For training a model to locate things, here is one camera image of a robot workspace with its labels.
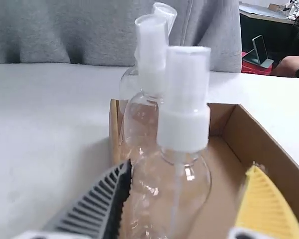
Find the white tabletop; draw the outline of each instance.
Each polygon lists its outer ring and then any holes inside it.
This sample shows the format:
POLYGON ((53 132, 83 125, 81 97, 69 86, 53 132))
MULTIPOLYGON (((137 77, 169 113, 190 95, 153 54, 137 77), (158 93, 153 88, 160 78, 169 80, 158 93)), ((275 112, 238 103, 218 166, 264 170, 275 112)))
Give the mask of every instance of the white tabletop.
MULTIPOLYGON (((125 68, 0 65, 0 239, 39 229, 110 167, 108 114, 125 68)), ((212 73, 299 164, 299 79, 212 73)))

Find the white spray pump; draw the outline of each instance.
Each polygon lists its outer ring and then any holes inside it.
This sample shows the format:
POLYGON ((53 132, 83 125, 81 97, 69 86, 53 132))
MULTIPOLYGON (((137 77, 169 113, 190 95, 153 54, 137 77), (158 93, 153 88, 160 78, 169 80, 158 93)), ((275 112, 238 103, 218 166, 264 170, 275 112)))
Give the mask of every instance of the white spray pump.
POLYGON ((173 46, 167 50, 166 92, 158 118, 157 143, 174 152, 175 197, 170 238, 175 236, 186 158, 208 144, 210 108, 206 94, 209 83, 210 49, 173 46))

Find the cardboard box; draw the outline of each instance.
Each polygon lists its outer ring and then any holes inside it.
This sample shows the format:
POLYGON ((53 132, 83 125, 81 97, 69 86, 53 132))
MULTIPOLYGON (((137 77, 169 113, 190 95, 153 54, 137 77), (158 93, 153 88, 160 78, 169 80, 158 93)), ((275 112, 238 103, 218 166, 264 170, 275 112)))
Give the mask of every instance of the cardboard box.
MULTIPOLYGON (((226 238, 239 209, 239 188, 253 162, 264 165, 299 221, 299 167, 241 105, 209 106, 209 156, 205 159, 212 188, 189 238, 226 238)), ((120 162, 119 118, 118 101, 111 100, 109 136, 113 164, 120 162)))

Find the clear plastic bottle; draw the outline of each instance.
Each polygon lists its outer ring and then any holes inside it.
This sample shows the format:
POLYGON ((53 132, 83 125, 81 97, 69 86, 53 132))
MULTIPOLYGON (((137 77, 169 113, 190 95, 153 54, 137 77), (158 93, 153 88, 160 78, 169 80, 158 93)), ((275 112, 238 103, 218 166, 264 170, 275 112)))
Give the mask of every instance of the clear plastic bottle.
POLYGON ((129 100, 123 117, 122 157, 145 153, 156 146, 158 106, 165 83, 167 23, 154 14, 135 21, 137 33, 138 84, 142 90, 129 100))
POLYGON ((167 89, 157 146, 135 161, 129 239, 185 239, 211 188, 204 160, 210 109, 206 103, 210 49, 170 47, 167 89))
MULTIPOLYGON (((168 34, 170 34, 177 17, 177 11, 169 5, 156 2, 153 5, 152 14, 163 17, 167 21, 168 34)), ((137 50, 135 50, 135 59, 137 60, 137 50)), ((120 80, 120 99, 119 109, 120 114, 123 115, 126 104, 134 95, 142 89, 138 84, 138 68, 137 62, 134 66, 128 68, 120 80)))

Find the spray nozzle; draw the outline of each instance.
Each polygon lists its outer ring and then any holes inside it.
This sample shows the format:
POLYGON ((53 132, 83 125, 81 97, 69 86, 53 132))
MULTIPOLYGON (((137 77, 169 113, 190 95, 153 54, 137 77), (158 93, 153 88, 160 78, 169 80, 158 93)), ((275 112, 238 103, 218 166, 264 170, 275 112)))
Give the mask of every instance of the spray nozzle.
POLYGON ((177 18, 177 11, 169 5, 161 2, 156 2, 153 5, 152 13, 154 15, 163 17, 167 21, 168 35, 170 35, 171 30, 174 26, 175 20, 177 18))
POLYGON ((166 20, 154 14, 149 14, 137 18, 135 26, 138 44, 138 65, 143 63, 151 67, 161 64, 159 59, 165 61, 168 47, 166 20))

